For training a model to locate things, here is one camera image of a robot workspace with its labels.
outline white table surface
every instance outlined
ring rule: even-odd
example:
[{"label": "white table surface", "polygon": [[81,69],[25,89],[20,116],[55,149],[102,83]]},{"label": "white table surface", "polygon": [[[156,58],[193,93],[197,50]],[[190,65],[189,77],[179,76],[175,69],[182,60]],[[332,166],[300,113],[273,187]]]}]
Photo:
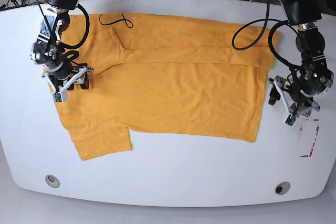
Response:
[{"label": "white table surface", "polygon": [[[80,3],[89,14],[148,13],[241,24],[263,18],[266,8],[264,4],[232,0]],[[285,19],[280,6],[271,7],[270,17]],[[42,67],[29,57],[40,21],[37,6],[0,12],[0,139],[19,187],[85,200],[168,207],[264,204],[311,198],[324,189],[336,158],[335,87],[316,97],[321,111],[313,112],[312,118],[319,119],[320,129],[309,158],[298,154],[298,126],[292,129],[282,124],[284,106],[280,102],[267,104],[268,84],[255,143],[131,131],[132,151],[81,161],[41,78]],[[326,41],[328,67],[336,72],[336,18],[323,15],[317,25]],[[295,34],[288,28],[279,31],[278,52],[299,63]],[[288,73],[275,61],[269,76]],[[59,188],[46,184],[48,174],[60,180]],[[291,184],[289,192],[276,195],[275,187],[284,181]]]}]

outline circular hole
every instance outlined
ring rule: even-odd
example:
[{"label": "circular hole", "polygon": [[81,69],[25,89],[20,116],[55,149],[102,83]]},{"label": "circular hole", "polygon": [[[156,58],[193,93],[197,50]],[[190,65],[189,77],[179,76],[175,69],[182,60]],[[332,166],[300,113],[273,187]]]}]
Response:
[{"label": "circular hole", "polygon": [[282,182],[279,185],[276,186],[275,188],[275,193],[277,195],[284,195],[286,194],[290,189],[290,183],[288,182]]},{"label": "circular hole", "polygon": [[46,183],[53,188],[58,188],[60,186],[59,180],[53,175],[46,176]]},{"label": "circular hole", "polygon": [[278,186],[277,189],[275,190],[277,192],[277,194],[281,193],[282,192],[282,187],[281,186]]}]

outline white table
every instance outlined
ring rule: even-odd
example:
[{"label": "white table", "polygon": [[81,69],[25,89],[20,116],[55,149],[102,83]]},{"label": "white table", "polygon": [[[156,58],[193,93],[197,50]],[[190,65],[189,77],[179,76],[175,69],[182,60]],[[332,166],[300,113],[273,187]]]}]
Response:
[{"label": "white table", "polygon": [[[84,0],[81,4],[90,14],[148,13],[241,24],[265,15],[264,4],[231,0]],[[280,6],[272,6],[270,17],[285,15]],[[324,189],[336,158],[336,87],[316,97],[321,111],[314,111],[312,119],[319,119],[320,128],[311,157],[300,155],[315,130],[306,129],[316,123],[300,122],[301,135],[300,125],[292,129],[282,124],[284,106],[267,104],[271,88],[267,84],[255,143],[131,131],[132,151],[81,161],[59,121],[41,66],[29,57],[40,21],[37,6],[0,13],[0,139],[19,187],[85,200],[169,207],[264,204],[310,198]],[[336,73],[336,18],[323,15],[317,25],[326,40],[328,66]],[[278,52],[299,63],[295,34],[288,28],[279,31]],[[275,61],[269,76],[288,73]],[[48,174],[60,180],[59,188],[46,184]],[[291,184],[285,195],[275,194],[281,182]]]}]

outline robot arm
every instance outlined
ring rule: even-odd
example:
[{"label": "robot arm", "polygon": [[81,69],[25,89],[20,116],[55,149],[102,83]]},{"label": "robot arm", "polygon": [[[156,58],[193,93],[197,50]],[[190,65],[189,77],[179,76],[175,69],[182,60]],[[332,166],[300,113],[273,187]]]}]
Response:
[{"label": "robot arm", "polygon": [[[320,109],[313,96],[331,88],[333,72],[328,69],[324,56],[324,38],[314,24],[322,18],[315,0],[281,0],[281,3],[288,21],[277,24],[270,31],[270,49],[276,58],[280,57],[271,44],[272,34],[282,25],[298,26],[296,46],[301,53],[302,64],[295,66],[283,61],[289,67],[292,80],[275,77],[269,104],[274,105],[281,97],[288,112],[285,123],[293,126],[300,115],[310,116],[312,109]],[[292,106],[284,92],[289,93],[295,102]]]},{"label": "robot arm", "polygon": [[[31,58],[36,64],[46,67],[47,71],[44,72],[43,77],[47,78],[54,90],[52,93],[54,101],[64,102],[67,100],[67,90],[73,89],[74,84],[79,84],[82,89],[89,88],[87,72],[93,71],[93,69],[88,68],[85,63],[76,64],[73,61],[79,56],[79,52],[75,49],[83,44],[88,34],[89,17],[84,8],[78,4],[78,0],[45,1],[51,5],[46,15],[51,32],[46,22],[43,21],[37,41],[32,48]],[[333,73],[328,69],[323,54],[323,36],[314,24],[315,21],[322,18],[315,0],[281,0],[281,3],[288,21],[275,26],[270,34],[274,33],[281,25],[298,26],[296,44],[301,53],[302,65],[295,66],[288,63],[292,76],[291,81],[287,78],[288,84],[287,80],[282,77],[276,77],[272,80],[274,86],[269,103],[274,105],[277,100],[282,98],[289,113],[286,123],[294,125],[300,115],[309,116],[312,109],[319,109],[312,97],[315,94],[325,92],[332,86]],[[86,32],[79,44],[69,46],[60,42],[61,33],[67,29],[70,23],[68,10],[73,10],[76,7],[80,8],[86,16]],[[70,49],[70,51],[64,54],[65,49]],[[270,49],[276,57],[279,56],[271,42]],[[292,106],[289,105],[285,92],[289,93],[295,101]]]},{"label": "robot arm", "polygon": [[[85,9],[78,4],[78,0],[45,0],[51,6],[45,13],[46,20],[41,23],[40,33],[36,42],[32,46],[31,59],[38,65],[43,65],[46,71],[42,77],[46,78],[53,89],[55,102],[65,102],[67,100],[67,90],[74,89],[75,84],[79,84],[82,89],[89,88],[88,72],[86,63],[76,63],[74,60],[79,56],[78,49],[86,40],[90,21]],[[86,17],[85,35],[77,45],[70,46],[60,42],[62,32],[69,24],[69,10],[79,8]]]}]

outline metal bracket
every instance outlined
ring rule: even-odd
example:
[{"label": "metal bracket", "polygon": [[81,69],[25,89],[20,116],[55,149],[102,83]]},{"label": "metal bracket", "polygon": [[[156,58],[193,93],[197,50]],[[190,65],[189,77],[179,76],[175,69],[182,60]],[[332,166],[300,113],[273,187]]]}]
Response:
[{"label": "metal bracket", "polygon": [[62,86],[58,92],[56,92],[55,85],[51,81],[49,77],[49,73],[43,72],[42,77],[45,77],[52,88],[52,97],[54,98],[54,102],[65,102],[68,99],[67,89],[74,84],[83,84],[84,76],[86,72],[93,72],[93,68],[81,67],[78,70],[78,73],[74,74],[70,80],[66,80],[63,82],[64,86]]},{"label": "metal bracket", "polygon": [[290,125],[290,126],[295,126],[297,119],[299,119],[300,116],[305,116],[305,117],[310,117],[311,111],[313,109],[316,109],[317,111],[320,110],[320,106],[318,105],[317,102],[315,101],[307,101],[307,104],[300,105],[296,109],[296,104],[292,103],[292,105],[289,105],[289,101],[285,95],[285,88],[287,87],[286,85],[286,79],[280,76],[276,76],[274,78],[274,81],[271,82],[274,87],[277,89],[278,93],[281,96],[282,102],[285,105],[286,113],[283,118],[283,122]]}]

